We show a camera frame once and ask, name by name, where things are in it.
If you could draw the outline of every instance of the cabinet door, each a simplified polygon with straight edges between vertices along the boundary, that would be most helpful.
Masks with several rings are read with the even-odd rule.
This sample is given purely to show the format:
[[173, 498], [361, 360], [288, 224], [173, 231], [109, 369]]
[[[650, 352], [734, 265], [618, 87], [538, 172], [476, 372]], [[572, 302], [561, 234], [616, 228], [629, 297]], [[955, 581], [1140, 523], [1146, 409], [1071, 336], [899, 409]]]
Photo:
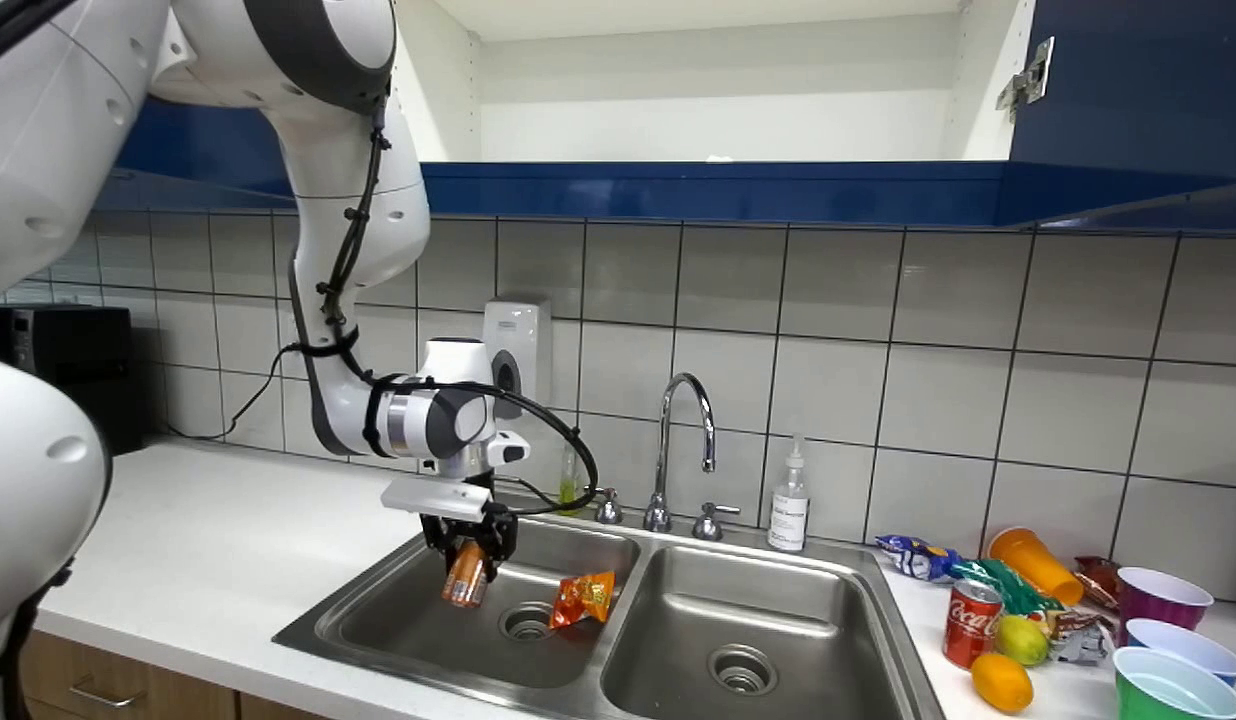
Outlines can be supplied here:
[[1038, 0], [1048, 94], [1012, 159], [1236, 176], [1236, 0]]
[[33, 637], [19, 656], [22, 697], [61, 720], [232, 720], [232, 690], [177, 670], [97, 651], [54, 637]]

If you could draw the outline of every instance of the upper cabinet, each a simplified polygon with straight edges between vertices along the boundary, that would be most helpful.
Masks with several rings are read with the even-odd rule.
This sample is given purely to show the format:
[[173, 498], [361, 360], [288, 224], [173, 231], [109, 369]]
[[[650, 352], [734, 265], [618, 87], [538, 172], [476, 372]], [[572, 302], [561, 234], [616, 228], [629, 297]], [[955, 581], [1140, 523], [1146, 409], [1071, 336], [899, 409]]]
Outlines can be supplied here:
[[1236, 176], [1236, 0], [1038, 0], [1048, 94], [1016, 159]]
[[425, 159], [1009, 159], [1033, 0], [400, 0]]
[[[434, 211], [1016, 228], [1236, 185], [1236, 0], [394, 0], [394, 23]], [[283, 192], [239, 113], [147, 105], [123, 168]]]

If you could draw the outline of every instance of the chrome faucet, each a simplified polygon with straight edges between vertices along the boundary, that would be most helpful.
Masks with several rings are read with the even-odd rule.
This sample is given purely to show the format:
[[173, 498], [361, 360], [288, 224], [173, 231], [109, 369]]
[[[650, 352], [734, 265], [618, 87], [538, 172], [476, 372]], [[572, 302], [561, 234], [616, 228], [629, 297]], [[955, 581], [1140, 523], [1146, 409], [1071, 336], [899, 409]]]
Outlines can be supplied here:
[[688, 385], [695, 392], [701, 405], [701, 422], [702, 422], [702, 460], [701, 468], [710, 471], [717, 468], [717, 422], [710, 422], [710, 399], [702, 392], [702, 385], [691, 372], [677, 372], [661, 396], [661, 457], [654, 457], [654, 490], [650, 490], [650, 509], [645, 511], [645, 528], [648, 533], [667, 533], [672, 517], [667, 517], [667, 417], [672, 417], [672, 392]]

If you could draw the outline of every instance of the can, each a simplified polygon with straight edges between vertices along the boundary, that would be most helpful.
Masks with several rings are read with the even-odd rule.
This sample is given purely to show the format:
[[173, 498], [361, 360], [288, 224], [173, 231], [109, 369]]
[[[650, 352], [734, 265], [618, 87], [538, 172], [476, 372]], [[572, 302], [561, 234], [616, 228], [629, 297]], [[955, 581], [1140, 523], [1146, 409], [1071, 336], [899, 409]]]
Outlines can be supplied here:
[[995, 587], [974, 581], [953, 583], [944, 616], [944, 656], [958, 667], [970, 667], [970, 658], [987, 646], [987, 631], [1001, 606], [1002, 601]]

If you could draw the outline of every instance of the soap dispenser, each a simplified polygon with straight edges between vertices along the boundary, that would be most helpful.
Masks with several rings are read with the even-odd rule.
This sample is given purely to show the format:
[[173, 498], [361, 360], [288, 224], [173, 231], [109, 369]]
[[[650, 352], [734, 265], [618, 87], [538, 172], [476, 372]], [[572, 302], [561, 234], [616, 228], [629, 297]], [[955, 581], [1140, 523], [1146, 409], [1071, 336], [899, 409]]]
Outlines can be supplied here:
[[778, 550], [802, 550], [810, 496], [802, 483], [802, 438], [795, 437], [783, 460], [783, 483], [770, 490], [767, 545]]

